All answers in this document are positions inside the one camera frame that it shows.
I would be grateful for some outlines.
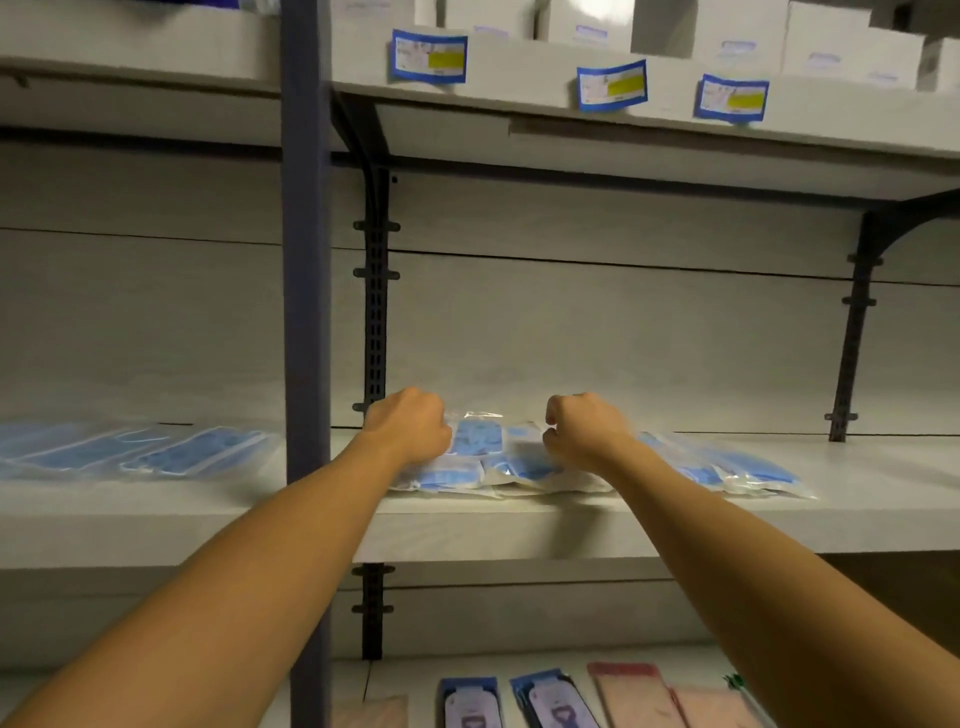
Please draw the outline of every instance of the white box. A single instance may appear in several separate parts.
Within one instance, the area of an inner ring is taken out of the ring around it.
[[[784,75],[848,79],[870,11],[790,3],[783,47]]]
[[[667,55],[712,68],[780,73],[787,0],[693,0],[667,41]]]
[[[960,93],[960,40],[945,37],[924,48],[917,89],[934,93]]]
[[[924,36],[868,28],[851,63],[851,81],[888,88],[916,88]]]
[[[539,0],[537,3],[537,40],[630,53],[633,36],[634,0]]]
[[[352,18],[403,28],[437,27],[437,0],[330,0],[334,20]]]
[[[440,0],[440,27],[468,33],[532,38],[535,0]]]

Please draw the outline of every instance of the black shelf bracket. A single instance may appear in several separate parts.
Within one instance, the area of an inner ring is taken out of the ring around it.
[[[364,267],[353,270],[364,280],[365,295],[364,398],[353,409],[366,414],[387,389],[387,286],[400,278],[389,263],[389,235],[400,231],[400,225],[390,219],[390,185],[395,180],[373,99],[334,93],[331,120],[363,172],[366,192],[364,219],[353,223],[354,230],[364,233],[365,250]],[[363,603],[353,612],[363,616],[362,657],[367,661],[383,659],[383,616],[394,610],[383,603],[383,577],[393,570],[384,564],[364,564],[353,570],[363,578]]]
[[[863,215],[856,253],[847,258],[853,264],[853,283],[851,294],[843,299],[843,304],[850,310],[840,354],[840,372],[837,376],[833,411],[825,415],[830,422],[829,439],[832,443],[846,442],[850,423],[859,417],[851,410],[853,385],[856,381],[867,310],[876,305],[876,299],[870,295],[874,269],[883,264],[882,256],[906,234],[931,220],[958,212],[960,189],[954,189],[901,203],[891,203]]]
[[[353,570],[354,576],[363,578],[363,601],[351,611],[363,615],[362,656],[366,661],[383,659],[383,616],[394,610],[383,603],[383,577],[394,571],[386,564],[364,564]]]

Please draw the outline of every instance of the label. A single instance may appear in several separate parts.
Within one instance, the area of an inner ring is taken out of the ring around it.
[[[732,124],[763,121],[770,94],[769,81],[731,81],[704,74],[693,115]]]
[[[577,68],[581,111],[616,111],[647,101],[647,60],[616,68]]]
[[[721,57],[743,56],[753,53],[756,50],[756,43],[752,40],[724,40],[720,43]]]
[[[835,53],[811,53],[806,59],[806,65],[810,68],[833,68],[840,65],[842,61]]]
[[[391,72],[429,84],[467,82],[467,36],[425,36],[394,30]]]
[[[594,28],[589,25],[578,25],[573,31],[574,40],[585,40],[587,43],[607,45],[610,34],[603,28]]]
[[[510,34],[500,28],[494,28],[490,25],[474,25],[473,31],[475,33],[487,33],[491,36],[500,36],[500,37],[510,37]]]

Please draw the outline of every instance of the metal upright post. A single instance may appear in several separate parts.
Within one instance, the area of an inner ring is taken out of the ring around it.
[[[280,20],[287,482],[330,459],[330,12],[284,0]],[[329,728],[330,621],[290,673],[292,728]]]

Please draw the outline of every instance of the hand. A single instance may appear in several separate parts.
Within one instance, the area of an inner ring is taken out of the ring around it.
[[[361,434],[395,455],[399,468],[440,457],[453,435],[444,422],[444,401],[416,387],[371,404]]]
[[[626,418],[612,404],[594,394],[560,397],[546,404],[543,444],[565,468],[602,476],[617,446],[635,442]]]

